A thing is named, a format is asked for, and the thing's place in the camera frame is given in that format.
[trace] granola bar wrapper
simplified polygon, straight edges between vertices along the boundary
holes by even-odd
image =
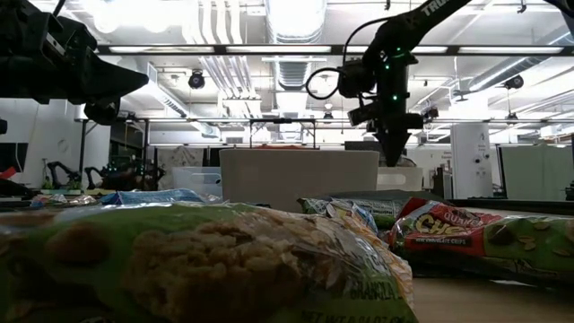
[[[415,273],[468,273],[550,287],[574,284],[574,218],[500,216],[412,198],[390,232]]]
[[[417,322],[410,267],[355,216],[101,211],[0,216],[0,322]]]

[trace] ceiling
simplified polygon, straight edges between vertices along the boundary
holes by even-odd
[[[187,15],[186,0],[164,0],[161,2],[161,9],[156,7],[151,13],[149,13],[150,10],[143,9],[151,0],[139,0],[134,3],[133,11],[130,13],[132,15],[141,13],[142,17],[139,22],[126,23],[128,25],[121,25],[111,33],[103,33],[94,26],[94,14],[89,10],[88,5],[93,1],[100,0],[68,0],[63,14],[86,23],[101,43],[118,45],[186,43],[182,36],[181,25],[192,19]],[[238,1],[241,10],[240,32],[243,40],[248,44],[269,42],[265,26],[264,2],[262,0]],[[32,2],[40,9],[51,10],[56,0]],[[386,12],[384,1],[327,0],[326,19],[320,42],[343,44],[349,34],[364,22],[408,11],[417,7],[421,2],[421,0],[392,0],[390,11]],[[517,13],[518,8],[519,1],[516,0],[473,0],[429,32],[422,44],[443,46],[450,44],[541,45],[540,39],[548,34],[568,30],[561,13],[544,1],[528,0],[527,9],[523,13]],[[118,16],[115,19],[121,21],[126,17]],[[212,17],[213,31],[215,31],[215,5]],[[293,24],[298,23],[296,17],[292,19]],[[160,33],[149,32],[145,29],[146,22],[156,20],[163,20],[169,27]],[[368,44],[376,29],[377,26],[366,28],[355,36],[352,43]],[[324,58],[324,61],[314,63],[313,68],[338,66],[342,63],[341,57],[316,58]],[[273,64],[263,62],[262,57],[249,56],[247,59],[257,94],[261,97],[261,110],[264,113],[274,111],[277,104]],[[457,97],[451,95],[452,90],[464,86],[462,81],[472,80],[508,59],[513,58],[419,57],[419,64],[412,65],[409,70],[411,98],[407,102],[407,107],[411,111],[417,111],[422,105],[432,104],[441,110],[442,117],[449,116],[452,106],[458,104]],[[476,95],[488,101],[488,113],[492,117],[504,118],[509,109],[520,111],[521,107],[532,107],[557,94],[570,91],[572,81],[574,81],[572,78],[574,74],[570,71],[573,66],[572,59],[571,57],[550,58],[526,70],[520,74],[525,80],[525,86],[519,90],[507,92],[506,89],[492,87]],[[219,89],[209,75],[204,73],[207,76],[206,85],[201,90],[192,90],[187,85],[191,70],[202,68],[198,57],[137,57],[135,64],[145,66],[148,62],[158,69],[159,83],[180,101],[189,105],[191,109],[196,109],[194,111],[196,115],[215,116],[214,107],[218,102]],[[334,74],[329,74],[327,78],[318,77],[311,83],[311,88],[315,89],[318,94],[326,94],[334,86],[336,86]],[[163,106],[145,92],[133,93],[127,101],[129,109],[135,110],[140,116],[161,118],[165,115]],[[358,107],[357,100],[344,99],[338,94],[328,101],[313,100],[309,97],[306,106],[311,115],[313,115],[312,111],[316,111],[319,117],[325,110],[326,103],[332,104],[332,109],[336,111]],[[554,116],[557,112],[567,111],[572,107],[574,107],[574,96],[565,95],[564,100],[531,111],[528,118]]]

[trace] table surface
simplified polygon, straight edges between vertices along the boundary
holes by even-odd
[[[510,282],[418,278],[420,323],[571,323],[574,295]]]

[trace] snack bag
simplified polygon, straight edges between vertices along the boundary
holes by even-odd
[[[414,263],[454,267],[528,284],[574,283],[574,219],[472,213],[411,199],[390,234]]]
[[[417,322],[410,268],[352,217],[106,210],[0,236],[0,320]]]

